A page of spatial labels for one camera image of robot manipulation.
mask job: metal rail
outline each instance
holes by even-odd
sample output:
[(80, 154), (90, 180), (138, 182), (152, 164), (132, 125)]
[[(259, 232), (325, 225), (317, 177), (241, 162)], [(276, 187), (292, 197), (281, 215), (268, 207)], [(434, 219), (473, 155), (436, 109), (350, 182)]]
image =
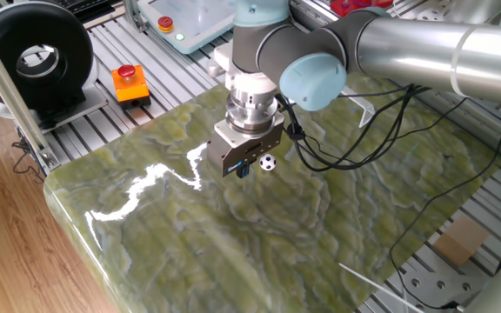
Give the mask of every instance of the metal rail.
[(30, 114), (26, 103), (18, 92), (17, 87), (11, 80), (9, 73), (3, 66), (0, 59), (0, 96), (7, 104), (9, 110), (20, 128), (26, 140), (32, 147), (32, 152), (36, 154), (46, 173), (58, 166), (58, 161), (50, 149), (48, 142), (43, 137), (34, 118)]

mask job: small soccer ball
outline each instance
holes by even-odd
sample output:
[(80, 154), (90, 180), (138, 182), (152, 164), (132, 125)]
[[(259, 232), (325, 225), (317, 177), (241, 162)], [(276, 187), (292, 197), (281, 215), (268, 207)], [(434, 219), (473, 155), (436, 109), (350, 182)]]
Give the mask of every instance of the small soccer ball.
[(276, 158), (273, 155), (264, 155), (260, 158), (260, 167), (264, 170), (274, 170)]

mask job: green marble slab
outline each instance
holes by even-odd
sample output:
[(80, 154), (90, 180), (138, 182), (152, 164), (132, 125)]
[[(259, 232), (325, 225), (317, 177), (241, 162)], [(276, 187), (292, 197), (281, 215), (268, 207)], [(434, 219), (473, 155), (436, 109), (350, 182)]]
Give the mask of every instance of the green marble slab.
[[(358, 92), (393, 88), (362, 76), (349, 85)], [(418, 210), (492, 155), (443, 121), (360, 170), (312, 173), (284, 138), (272, 151), (272, 172), (255, 167), (244, 180), (221, 179), (205, 161), (205, 143), (224, 117), (226, 96), (217, 86), (46, 180), (55, 218), (122, 312), (352, 312), (372, 289), (337, 263), (387, 279), (388, 249)], [(393, 97), (372, 100), (379, 108)], [(377, 120), (356, 160), (383, 139), (396, 111)], [(331, 153), (341, 154), (360, 132), (361, 110), (350, 100), (297, 113)], [(437, 118), (413, 101), (402, 133)], [(483, 181), (437, 200), (396, 249), (397, 261)]]

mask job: red emergency stop button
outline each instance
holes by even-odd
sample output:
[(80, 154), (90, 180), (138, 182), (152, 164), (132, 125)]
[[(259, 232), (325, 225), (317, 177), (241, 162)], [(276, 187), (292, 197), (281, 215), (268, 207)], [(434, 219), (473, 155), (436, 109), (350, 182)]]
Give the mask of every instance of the red emergency stop button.
[(121, 76), (122, 78), (131, 78), (131, 77), (135, 76), (136, 71), (137, 70), (135, 69), (134, 66), (127, 64), (127, 65), (123, 65), (122, 67), (120, 67), (117, 70), (117, 74), (119, 74), (119, 76)]
[(171, 17), (160, 17), (157, 20), (157, 27), (164, 33), (171, 32), (173, 30), (173, 20)]

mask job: silver arm segment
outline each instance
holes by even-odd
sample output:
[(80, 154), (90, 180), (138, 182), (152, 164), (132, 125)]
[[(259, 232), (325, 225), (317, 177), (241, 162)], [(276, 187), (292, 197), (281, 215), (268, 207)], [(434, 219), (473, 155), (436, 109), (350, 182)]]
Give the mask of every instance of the silver arm segment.
[(367, 75), (501, 103), (501, 27), (377, 18), (357, 55)]

